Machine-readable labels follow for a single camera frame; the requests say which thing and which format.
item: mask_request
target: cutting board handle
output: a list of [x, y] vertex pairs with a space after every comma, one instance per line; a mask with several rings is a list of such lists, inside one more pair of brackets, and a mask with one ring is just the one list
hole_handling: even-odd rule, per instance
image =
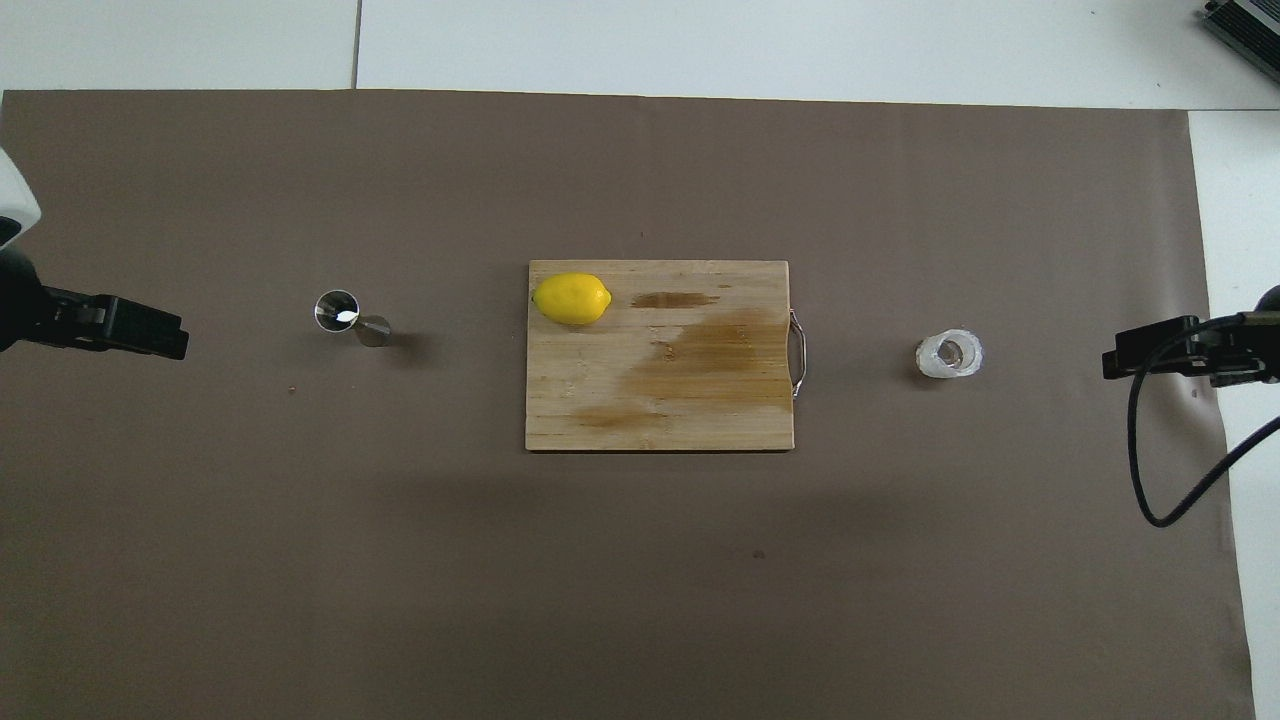
[[787, 325], [787, 332], [800, 342], [800, 377], [791, 379], [791, 400], [795, 400], [800, 397], [800, 386], [804, 384], [804, 377], [809, 373], [809, 342], [804, 337], [800, 320], [796, 319], [795, 307], [791, 307], [791, 323]]

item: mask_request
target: lemon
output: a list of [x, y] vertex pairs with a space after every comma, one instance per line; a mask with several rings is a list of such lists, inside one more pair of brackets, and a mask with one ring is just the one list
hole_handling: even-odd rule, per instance
[[613, 296], [600, 278], [588, 273], [561, 273], [538, 283], [534, 305], [543, 315], [566, 325], [586, 325], [600, 319]]

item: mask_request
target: wet stain on board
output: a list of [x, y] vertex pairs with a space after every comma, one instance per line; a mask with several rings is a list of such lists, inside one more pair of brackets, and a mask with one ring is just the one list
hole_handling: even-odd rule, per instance
[[646, 292], [631, 299], [632, 307], [689, 309], [712, 305], [719, 300], [717, 295], [704, 292]]
[[573, 416], [584, 425], [616, 430], [664, 427], [667, 404], [714, 404], [717, 413], [762, 407], [790, 413], [786, 333], [786, 320], [771, 320], [763, 310], [713, 314], [669, 342], [653, 341], [649, 355], [623, 373], [620, 395], [640, 402], [582, 407]]

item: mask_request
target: brown backdrop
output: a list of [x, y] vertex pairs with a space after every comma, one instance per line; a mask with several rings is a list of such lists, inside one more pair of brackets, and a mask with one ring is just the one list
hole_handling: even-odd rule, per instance
[[[8, 717], [1252, 715], [1225, 483], [1147, 527], [1100, 378], [1206, 307], [1184, 113], [6, 92], [0, 141], [44, 281], [192, 333], [0, 356]], [[797, 448], [525, 452], [572, 256], [790, 260]], [[1224, 441], [1148, 387], [1165, 509]]]

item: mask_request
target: jigger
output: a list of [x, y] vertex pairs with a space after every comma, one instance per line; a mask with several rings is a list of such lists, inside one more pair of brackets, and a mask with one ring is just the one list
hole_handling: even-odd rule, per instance
[[316, 300], [316, 324], [330, 333], [355, 328], [356, 337], [365, 347], [381, 347], [392, 340], [392, 327], [387, 318], [362, 314], [356, 296], [346, 290], [330, 290]]

